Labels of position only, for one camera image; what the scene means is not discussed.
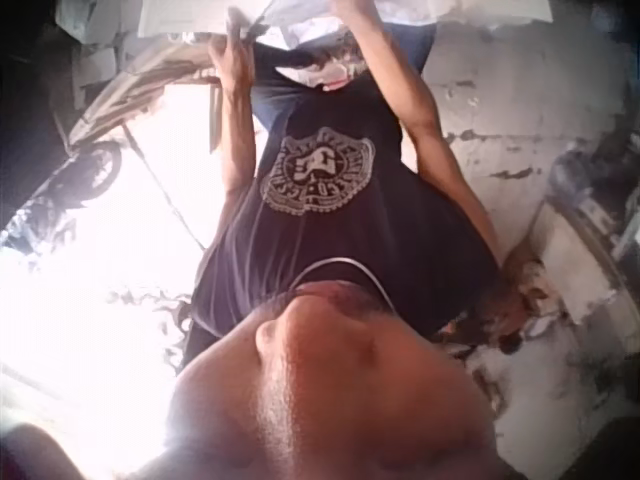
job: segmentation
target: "man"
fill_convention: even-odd
[[[419,75],[430,29],[402,30],[405,53],[372,0],[332,5],[370,68],[335,92],[288,82],[259,45],[254,65],[237,23],[212,43],[226,204],[193,308],[221,340],[179,377],[167,452],[140,478],[498,476],[486,400],[426,340],[498,275]],[[252,112],[270,133],[255,177]]]

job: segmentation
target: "forearm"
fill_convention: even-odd
[[[384,31],[377,14],[354,16],[348,26],[380,91],[409,134],[415,136],[428,129],[441,135],[431,91]]]
[[[220,144],[226,192],[251,184],[256,170],[256,140],[248,89],[224,91]]]

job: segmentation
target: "black t-shirt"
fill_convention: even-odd
[[[365,266],[425,337],[472,306],[497,278],[496,262],[462,210],[401,162],[401,140],[375,92],[314,96],[283,112],[196,288],[196,321],[223,336],[309,266],[335,257]],[[344,263],[311,280],[378,293]]]

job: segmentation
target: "paper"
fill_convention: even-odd
[[[462,0],[463,11],[483,17],[517,17],[552,22],[548,0]]]
[[[426,25],[441,18],[492,25],[553,17],[549,0],[377,0],[385,22]],[[144,0],[139,35],[226,30],[227,10],[239,8],[250,22],[264,13],[264,24],[287,28],[329,17],[328,0]]]
[[[225,33],[227,11],[238,8],[251,23],[271,0],[144,0],[138,35],[160,33]]]

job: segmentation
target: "cloth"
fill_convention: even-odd
[[[428,48],[413,53],[421,69]],[[402,164],[400,125],[372,77],[321,93],[273,72],[263,84],[256,71],[254,108],[269,125],[269,141],[196,287],[195,320],[223,336],[307,267],[333,257],[369,269],[425,337],[474,304],[497,278],[495,260],[460,208]],[[267,89],[275,79],[282,88]],[[347,280],[378,294],[349,265],[304,279],[319,280]]]
[[[422,72],[435,41],[436,25],[414,27],[385,24],[385,28],[409,63]],[[284,51],[261,43],[254,45],[256,82],[251,91],[251,103],[254,115],[269,131],[279,113],[290,111],[300,101],[311,97],[327,98],[322,88],[301,85],[276,70],[276,67],[302,68],[312,65],[315,58],[305,48],[306,45],[300,45],[296,50]],[[347,89],[350,92],[378,91],[370,75],[354,80]]]

